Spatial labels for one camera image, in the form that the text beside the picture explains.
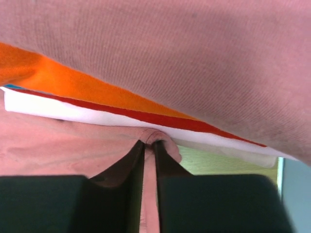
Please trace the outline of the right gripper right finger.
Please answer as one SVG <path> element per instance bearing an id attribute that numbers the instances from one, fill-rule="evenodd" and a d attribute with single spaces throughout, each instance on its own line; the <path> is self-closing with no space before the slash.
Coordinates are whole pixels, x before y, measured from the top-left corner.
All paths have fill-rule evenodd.
<path id="1" fill-rule="evenodd" d="M 163 233 L 292 233 L 277 188 L 263 175 L 193 175 L 153 143 Z"/>

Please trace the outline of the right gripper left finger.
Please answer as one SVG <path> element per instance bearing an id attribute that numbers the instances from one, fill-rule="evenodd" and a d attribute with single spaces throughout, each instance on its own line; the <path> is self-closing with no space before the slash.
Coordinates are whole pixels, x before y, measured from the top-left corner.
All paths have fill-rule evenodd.
<path id="1" fill-rule="evenodd" d="M 100 174 L 2 176 L 3 233 L 137 233 L 145 145 Z"/>

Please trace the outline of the pink t-shirt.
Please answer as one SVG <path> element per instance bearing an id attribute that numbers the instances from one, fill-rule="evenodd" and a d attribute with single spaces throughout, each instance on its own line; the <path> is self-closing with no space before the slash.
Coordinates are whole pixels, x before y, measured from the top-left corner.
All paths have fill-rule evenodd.
<path id="1" fill-rule="evenodd" d="M 1 175 L 82 174 L 93 177 L 134 146 L 162 140 L 176 161 L 177 145 L 147 128 L 109 127 L 0 111 Z"/>

